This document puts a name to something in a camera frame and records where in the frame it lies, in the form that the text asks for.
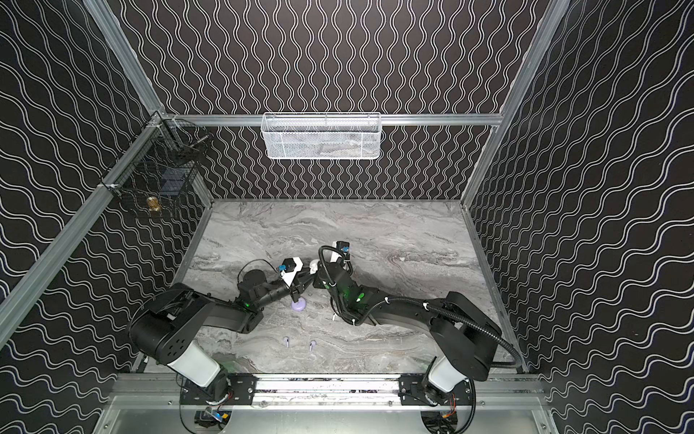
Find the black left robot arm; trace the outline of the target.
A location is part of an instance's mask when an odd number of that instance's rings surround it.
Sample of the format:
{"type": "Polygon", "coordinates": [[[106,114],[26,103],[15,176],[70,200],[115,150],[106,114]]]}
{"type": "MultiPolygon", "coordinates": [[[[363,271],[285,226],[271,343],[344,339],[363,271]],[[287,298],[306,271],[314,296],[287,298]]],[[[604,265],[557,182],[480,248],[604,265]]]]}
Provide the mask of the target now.
{"type": "Polygon", "coordinates": [[[198,332],[212,327],[249,334],[267,305],[285,297],[298,302],[313,284],[310,271],[280,271],[269,280],[264,271],[253,269],[238,282],[237,298],[223,300],[176,283],[142,307],[128,326],[128,335],[141,353],[217,397],[225,394],[226,370],[196,343],[198,332]]]}

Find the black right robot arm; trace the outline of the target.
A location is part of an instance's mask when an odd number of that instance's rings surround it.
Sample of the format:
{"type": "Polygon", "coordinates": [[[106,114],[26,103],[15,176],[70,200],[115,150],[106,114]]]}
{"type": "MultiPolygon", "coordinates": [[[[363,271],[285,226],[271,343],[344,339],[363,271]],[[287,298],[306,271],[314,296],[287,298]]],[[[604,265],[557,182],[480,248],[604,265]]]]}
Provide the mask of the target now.
{"type": "Polygon", "coordinates": [[[486,381],[493,368],[522,367],[522,357],[497,323],[458,292],[433,299],[395,296],[358,284],[341,260],[313,260],[310,271],[347,324],[404,327],[430,336],[441,352],[427,370],[430,390],[450,393],[462,381],[486,381]]]}

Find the purple earbud charging case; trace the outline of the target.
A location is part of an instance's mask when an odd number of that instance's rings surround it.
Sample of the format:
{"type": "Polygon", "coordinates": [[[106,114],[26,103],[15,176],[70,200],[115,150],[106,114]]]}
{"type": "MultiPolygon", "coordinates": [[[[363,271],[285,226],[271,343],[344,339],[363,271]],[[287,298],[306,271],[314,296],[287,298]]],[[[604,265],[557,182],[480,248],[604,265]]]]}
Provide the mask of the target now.
{"type": "Polygon", "coordinates": [[[307,308],[307,301],[303,297],[299,297],[297,301],[291,303],[291,307],[296,312],[302,312],[307,308]]]}

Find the brass fitting in basket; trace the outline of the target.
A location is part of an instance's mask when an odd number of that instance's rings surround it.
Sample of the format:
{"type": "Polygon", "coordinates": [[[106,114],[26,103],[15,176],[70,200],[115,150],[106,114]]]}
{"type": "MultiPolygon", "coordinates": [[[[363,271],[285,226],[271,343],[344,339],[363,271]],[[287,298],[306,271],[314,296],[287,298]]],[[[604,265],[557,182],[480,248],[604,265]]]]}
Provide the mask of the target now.
{"type": "Polygon", "coordinates": [[[146,205],[150,213],[160,213],[162,211],[161,203],[156,196],[149,196],[146,198],[146,205]]]}

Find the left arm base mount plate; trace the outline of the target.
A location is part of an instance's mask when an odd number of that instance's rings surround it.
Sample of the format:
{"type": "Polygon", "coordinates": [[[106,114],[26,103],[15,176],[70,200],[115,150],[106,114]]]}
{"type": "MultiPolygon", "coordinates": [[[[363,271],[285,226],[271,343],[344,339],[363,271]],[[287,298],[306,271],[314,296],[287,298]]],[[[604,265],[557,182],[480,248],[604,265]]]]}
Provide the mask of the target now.
{"type": "Polygon", "coordinates": [[[213,382],[202,387],[187,378],[183,381],[179,403],[182,405],[250,405],[253,401],[258,377],[252,374],[228,374],[225,380],[218,375],[213,382]]]}

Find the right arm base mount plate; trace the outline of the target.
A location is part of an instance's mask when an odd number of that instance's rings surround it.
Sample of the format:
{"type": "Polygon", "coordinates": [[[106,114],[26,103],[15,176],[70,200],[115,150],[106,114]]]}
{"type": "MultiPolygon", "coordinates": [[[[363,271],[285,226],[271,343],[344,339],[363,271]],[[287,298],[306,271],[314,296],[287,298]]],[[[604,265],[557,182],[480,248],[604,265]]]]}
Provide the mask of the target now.
{"type": "Polygon", "coordinates": [[[474,383],[464,380],[452,392],[442,392],[429,384],[423,374],[399,376],[397,392],[403,406],[466,406],[476,399],[474,383]]]}

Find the aluminium front rail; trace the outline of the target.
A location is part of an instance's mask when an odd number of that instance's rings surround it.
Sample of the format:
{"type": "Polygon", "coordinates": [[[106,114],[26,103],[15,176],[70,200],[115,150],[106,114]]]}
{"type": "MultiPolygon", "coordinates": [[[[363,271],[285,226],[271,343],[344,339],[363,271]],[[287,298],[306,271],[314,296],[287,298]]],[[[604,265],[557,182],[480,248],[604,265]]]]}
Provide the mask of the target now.
{"type": "MultiPolygon", "coordinates": [[[[398,396],[402,374],[253,374],[258,377],[250,405],[220,405],[233,410],[448,410],[452,406],[403,406],[398,396]]],[[[173,374],[124,374],[110,394],[113,410],[202,410],[179,403],[182,385],[173,374]]],[[[479,410],[537,410],[546,406],[535,375],[498,374],[477,382],[479,410]]]]}

